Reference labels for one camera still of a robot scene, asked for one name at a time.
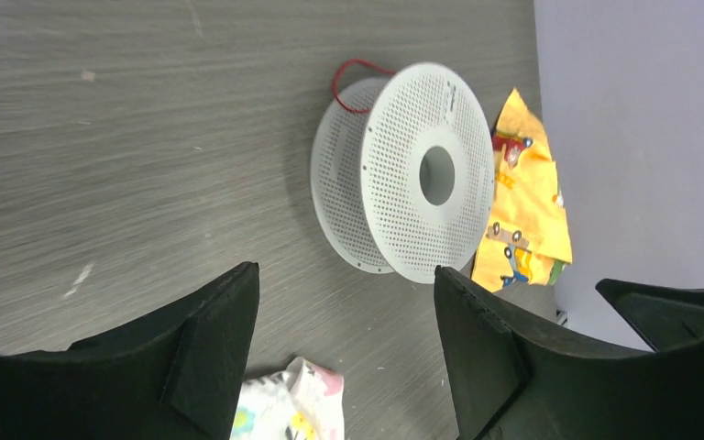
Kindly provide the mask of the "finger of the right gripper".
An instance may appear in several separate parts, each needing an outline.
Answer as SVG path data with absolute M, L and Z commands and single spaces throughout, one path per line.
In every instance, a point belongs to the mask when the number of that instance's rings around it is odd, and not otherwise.
M 596 291 L 654 351 L 704 339 L 704 288 L 603 279 Z

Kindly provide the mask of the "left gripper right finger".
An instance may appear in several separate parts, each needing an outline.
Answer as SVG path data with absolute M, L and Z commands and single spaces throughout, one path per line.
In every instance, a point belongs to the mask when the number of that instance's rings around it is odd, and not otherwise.
M 435 271 L 463 439 L 704 439 L 704 339 L 665 351 L 582 335 Z

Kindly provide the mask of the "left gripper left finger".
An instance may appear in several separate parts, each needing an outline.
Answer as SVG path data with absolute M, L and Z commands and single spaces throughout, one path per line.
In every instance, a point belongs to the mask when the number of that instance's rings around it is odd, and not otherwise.
M 259 309 L 259 266 L 63 351 L 0 356 L 0 439 L 227 439 Z

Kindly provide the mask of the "grey plastic spool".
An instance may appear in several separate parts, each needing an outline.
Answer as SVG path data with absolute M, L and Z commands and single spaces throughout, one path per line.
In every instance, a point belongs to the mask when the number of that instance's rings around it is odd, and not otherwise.
M 347 264 L 420 284 L 463 268 L 492 211 L 490 128 L 453 70 L 419 62 L 331 87 L 313 140 L 310 188 L 321 230 Z

